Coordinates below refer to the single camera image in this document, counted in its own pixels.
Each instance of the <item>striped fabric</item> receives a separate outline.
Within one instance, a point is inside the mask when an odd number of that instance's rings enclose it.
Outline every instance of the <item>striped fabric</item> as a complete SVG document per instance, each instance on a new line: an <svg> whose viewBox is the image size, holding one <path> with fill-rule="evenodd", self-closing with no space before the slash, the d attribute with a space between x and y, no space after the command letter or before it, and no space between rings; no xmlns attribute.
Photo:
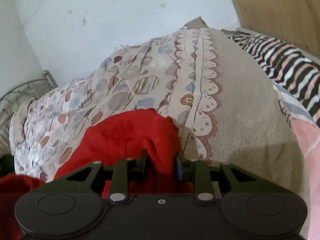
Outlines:
<svg viewBox="0 0 320 240"><path fill-rule="evenodd" d="M228 34L268 77L296 98L320 127L320 66L299 49L273 37Z"/></svg>

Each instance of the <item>red cloth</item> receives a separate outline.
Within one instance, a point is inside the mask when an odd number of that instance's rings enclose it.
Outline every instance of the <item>red cloth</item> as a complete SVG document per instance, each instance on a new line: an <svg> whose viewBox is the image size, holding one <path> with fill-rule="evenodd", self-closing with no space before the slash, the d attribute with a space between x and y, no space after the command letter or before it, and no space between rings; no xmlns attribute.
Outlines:
<svg viewBox="0 0 320 240"><path fill-rule="evenodd" d="M0 239L17 240L23 236L14 206L23 194L44 184L26 175L10 174L0 179Z"/></svg>
<svg viewBox="0 0 320 240"><path fill-rule="evenodd" d="M113 115L99 124L89 127L70 159L61 166L55 179L74 171L87 163L102 161L104 165L113 165L119 159L138 158L141 151L147 149L151 166L147 171L145 182L130 183L131 193L185 193L190 192L187 183L174 179L176 152L181 149L178 129L172 118L164 118L154 109L138 109ZM15 198L5 199L0 206L1 223L0 239L16 240L22 232L14 217L14 205L18 198L37 186L42 185L38 179L27 176L11 175L0 180L0 192L19 192ZM108 194L110 183L102 197Z"/></svg>

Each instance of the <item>metal bed frame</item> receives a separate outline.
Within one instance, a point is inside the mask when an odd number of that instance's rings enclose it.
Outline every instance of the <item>metal bed frame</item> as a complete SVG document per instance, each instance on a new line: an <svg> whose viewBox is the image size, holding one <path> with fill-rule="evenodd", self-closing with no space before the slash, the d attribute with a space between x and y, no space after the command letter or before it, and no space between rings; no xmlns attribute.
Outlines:
<svg viewBox="0 0 320 240"><path fill-rule="evenodd" d="M43 76L44 78L23 82L0 97L0 157L10 153L10 122L19 105L28 98L40 99L58 86L48 70L43 72Z"/></svg>

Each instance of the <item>bedsheet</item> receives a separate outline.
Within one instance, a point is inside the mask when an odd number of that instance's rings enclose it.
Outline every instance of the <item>bedsheet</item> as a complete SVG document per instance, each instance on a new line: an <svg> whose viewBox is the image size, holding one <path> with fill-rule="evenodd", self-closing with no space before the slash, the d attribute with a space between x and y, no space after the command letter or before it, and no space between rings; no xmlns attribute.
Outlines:
<svg viewBox="0 0 320 240"><path fill-rule="evenodd" d="M88 127L137 108L173 118L187 159L213 166L230 161L296 192L309 208L304 158L270 80L248 53L211 28L183 27L118 50L90 77L15 113L16 172L51 181ZM12 136L17 127L23 127L20 140Z"/></svg>
<svg viewBox="0 0 320 240"><path fill-rule="evenodd" d="M281 111L297 137L310 182L309 240L320 239L320 128L290 92L273 81Z"/></svg>

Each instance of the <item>pink fabric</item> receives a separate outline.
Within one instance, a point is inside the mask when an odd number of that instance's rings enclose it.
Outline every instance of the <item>pink fabric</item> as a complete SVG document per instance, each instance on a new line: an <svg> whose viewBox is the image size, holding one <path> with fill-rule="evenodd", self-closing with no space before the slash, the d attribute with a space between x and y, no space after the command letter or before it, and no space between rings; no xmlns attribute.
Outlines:
<svg viewBox="0 0 320 240"><path fill-rule="evenodd" d="M310 182L310 228L308 240L320 239L320 129L316 125L292 118L292 131L296 135L305 158Z"/></svg>

